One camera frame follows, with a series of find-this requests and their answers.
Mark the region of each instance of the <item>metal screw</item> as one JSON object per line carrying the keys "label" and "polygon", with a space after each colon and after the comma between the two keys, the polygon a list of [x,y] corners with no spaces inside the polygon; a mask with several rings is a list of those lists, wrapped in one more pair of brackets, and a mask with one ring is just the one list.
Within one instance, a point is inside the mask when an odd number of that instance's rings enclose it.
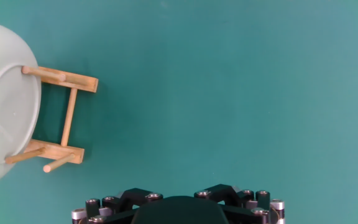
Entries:
{"label": "metal screw", "polygon": [[267,191],[266,190],[260,190],[258,191],[260,194],[267,194]]}
{"label": "metal screw", "polygon": [[106,217],[102,215],[96,215],[95,217],[92,217],[89,219],[90,222],[96,222],[96,223],[102,223],[106,220]]}
{"label": "metal screw", "polygon": [[161,194],[159,193],[149,193],[148,195],[146,195],[146,198],[150,198],[150,199],[159,198],[159,197],[161,197]]}
{"label": "metal screw", "polygon": [[113,199],[112,196],[107,196],[107,197],[105,197],[103,200],[112,200],[112,199]]}
{"label": "metal screw", "polygon": [[97,200],[98,200],[98,199],[94,199],[94,198],[92,198],[92,199],[87,200],[87,201],[86,201],[86,203],[96,202]]}
{"label": "metal screw", "polygon": [[209,195],[211,192],[209,190],[201,190],[199,192],[197,192],[198,196],[207,196]]}
{"label": "metal screw", "polygon": [[251,210],[251,212],[252,212],[253,214],[255,214],[255,215],[267,215],[267,214],[269,214],[269,211],[264,210],[263,208],[258,208],[258,207],[253,208],[253,209]]}

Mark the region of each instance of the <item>wooden peg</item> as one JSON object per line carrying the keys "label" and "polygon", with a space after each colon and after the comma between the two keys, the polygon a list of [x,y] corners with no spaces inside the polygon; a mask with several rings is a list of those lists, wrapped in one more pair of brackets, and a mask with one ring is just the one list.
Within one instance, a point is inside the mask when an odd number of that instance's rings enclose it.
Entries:
{"label": "wooden peg", "polygon": [[66,80],[65,75],[47,72],[47,71],[40,70],[38,68],[32,68],[28,66],[22,67],[22,73],[28,75],[37,75],[42,78],[50,78],[52,80],[61,81],[61,82],[64,82]]}
{"label": "wooden peg", "polygon": [[76,88],[72,88],[70,92],[70,98],[68,99],[66,121],[65,121],[65,127],[63,129],[63,136],[61,142],[62,146],[67,146],[68,143],[68,136],[70,135],[71,122],[73,121],[73,113],[74,113],[75,100],[77,98],[77,91],[78,90]]}
{"label": "wooden peg", "polygon": [[74,157],[75,157],[74,153],[70,153],[69,155],[63,158],[55,160],[50,164],[44,166],[44,172],[50,172],[56,169],[57,167],[60,167],[61,165],[65,164],[66,162],[70,162],[72,159],[74,159]]}
{"label": "wooden peg", "polygon": [[16,155],[16,156],[7,157],[5,159],[5,163],[6,164],[13,164],[13,163],[16,163],[16,162],[20,162],[20,161],[24,161],[26,159],[33,158],[35,156],[40,156],[43,153],[45,153],[45,148],[44,147],[42,147],[40,149],[30,151],[30,152],[25,152],[25,153],[22,153],[22,154],[19,154],[19,155]]}
{"label": "wooden peg", "polygon": [[66,75],[62,71],[58,71],[58,70],[54,70],[54,69],[49,69],[46,71],[45,69],[23,66],[22,73],[29,74],[29,75],[37,75],[37,76],[40,76],[41,78],[55,80],[58,82],[67,82],[67,83],[72,83],[72,84],[81,85],[81,86],[88,85],[88,81],[85,80],[83,77]]}

